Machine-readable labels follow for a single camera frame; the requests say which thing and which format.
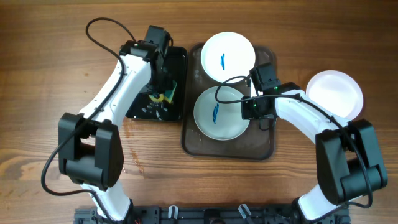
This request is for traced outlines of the yellow green sponge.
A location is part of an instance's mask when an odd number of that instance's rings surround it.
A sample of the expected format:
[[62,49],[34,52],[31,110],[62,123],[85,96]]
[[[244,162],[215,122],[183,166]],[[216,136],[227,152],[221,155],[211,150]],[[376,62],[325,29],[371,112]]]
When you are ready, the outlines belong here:
[[173,103],[173,97],[174,97],[174,93],[177,89],[177,82],[173,81],[172,82],[172,89],[170,90],[166,90],[165,93],[160,94],[158,98],[156,98],[154,95],[149,95],[149,98],[156,103],[160,103],[160,102],[167,102],[168,104],[172,104]]

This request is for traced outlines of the white plate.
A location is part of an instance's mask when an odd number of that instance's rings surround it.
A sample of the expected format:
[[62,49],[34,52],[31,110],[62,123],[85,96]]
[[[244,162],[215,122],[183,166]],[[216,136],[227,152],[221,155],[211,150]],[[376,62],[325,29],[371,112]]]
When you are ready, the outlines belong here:
[[254,47],[245,36],[221,32],[209,38],[200,56],[205,73],[216,82],[247,76],[256,62]]
[[362,112],[363,92],[349,75],[337,70],[325,70],[313,76],[306,95],[328,111],[353,120]]
[[241,106],[229,101],[240,100],[243,94],[229,86],[216,86],[205,90],[196,100],[193,117],[199,130],[209,138],[227,141],[240,136],[249,126],[242,119]]

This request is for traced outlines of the white plate back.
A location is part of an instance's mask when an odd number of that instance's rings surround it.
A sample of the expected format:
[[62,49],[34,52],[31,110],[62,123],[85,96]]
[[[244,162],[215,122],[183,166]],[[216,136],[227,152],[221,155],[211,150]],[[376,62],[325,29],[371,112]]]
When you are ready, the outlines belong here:
[[200,56],[205,73],[216,82],[247,76],[256,62],[254,47],[245,36],[221,32],[209,38]]

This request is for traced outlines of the white plate front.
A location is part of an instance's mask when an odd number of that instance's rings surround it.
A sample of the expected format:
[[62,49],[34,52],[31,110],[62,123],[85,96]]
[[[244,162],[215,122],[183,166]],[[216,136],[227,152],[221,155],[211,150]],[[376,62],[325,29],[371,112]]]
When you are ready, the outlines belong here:
[[313,76],[306,95],[328,111],[353,120],[362,112],[363,92],[349,75],[337,70],[325,70]]

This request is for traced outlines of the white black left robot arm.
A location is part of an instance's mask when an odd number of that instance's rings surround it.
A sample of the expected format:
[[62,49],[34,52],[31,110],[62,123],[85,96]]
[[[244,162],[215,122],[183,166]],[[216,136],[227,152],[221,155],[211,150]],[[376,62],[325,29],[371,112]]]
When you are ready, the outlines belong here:
[[169,40],[127,41],[99,93],[78,114],[65,113],[58,123],[60,172],[80,185],[81,193],[90,194],[99,222],[136,222],[133,202],[119,181],[124,165],[119,129],[141,93],[172,89],[164,71],[172,46]]

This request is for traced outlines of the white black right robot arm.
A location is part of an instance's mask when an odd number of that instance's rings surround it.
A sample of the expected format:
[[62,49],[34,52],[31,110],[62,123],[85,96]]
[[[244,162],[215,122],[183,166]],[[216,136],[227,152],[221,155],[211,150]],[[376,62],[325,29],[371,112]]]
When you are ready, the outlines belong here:
[[280,118],[315,144],[317,185],[297,198],[292,223],[316,223],[338,216],[350,205],[369,208],[373,192],[388,183],[373,125],[351,121],[322,108],[294,83],[274,86],[262,95],[242,97],[244,118]]

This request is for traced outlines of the black water tray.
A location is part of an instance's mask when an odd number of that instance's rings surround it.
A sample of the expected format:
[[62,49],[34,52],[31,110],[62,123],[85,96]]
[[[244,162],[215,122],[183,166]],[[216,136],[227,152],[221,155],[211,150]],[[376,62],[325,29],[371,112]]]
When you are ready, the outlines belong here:
[[155,102],[147,94],[138,94],[126,113],[127,118],[157,121],[179,121],[182,118],[185,81],[187,76],[188,52],[183,47],[171,47],[168,51],[164,68],[177,83],[172,101],[164,98]]

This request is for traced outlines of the brown serving tray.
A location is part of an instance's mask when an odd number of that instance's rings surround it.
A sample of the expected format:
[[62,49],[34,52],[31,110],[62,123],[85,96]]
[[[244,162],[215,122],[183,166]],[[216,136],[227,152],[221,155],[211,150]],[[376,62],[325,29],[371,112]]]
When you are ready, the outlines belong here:
[[203,43],[198,43],[188,53],[181,132],[182,149],[191,156],[254,161],[263,161],[270,158],[275,152],[276,120],[250,120],[245,132],[227,141],[209,138],[195,124],[193,109],[197,98],[205,90],[218,84],[206,74],[201,65],[200,55],[203,46]]

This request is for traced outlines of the black mounting rail base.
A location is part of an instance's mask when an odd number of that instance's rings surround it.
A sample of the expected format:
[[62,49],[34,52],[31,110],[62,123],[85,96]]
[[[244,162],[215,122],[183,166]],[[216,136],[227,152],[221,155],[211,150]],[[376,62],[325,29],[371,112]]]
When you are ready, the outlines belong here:
[[[181,207],[159,206],[133,207],[132,215],[126,222],[143,224],[173,224],[173,223],[323,223],[346,224],[351,223],[347,207],[317,221],[306,221],[300,214],[298,207],[289,204],[273,204],[265,207]],[[96,207],[78,208],[75,210],[73,223],[111,223],[97,213]]]

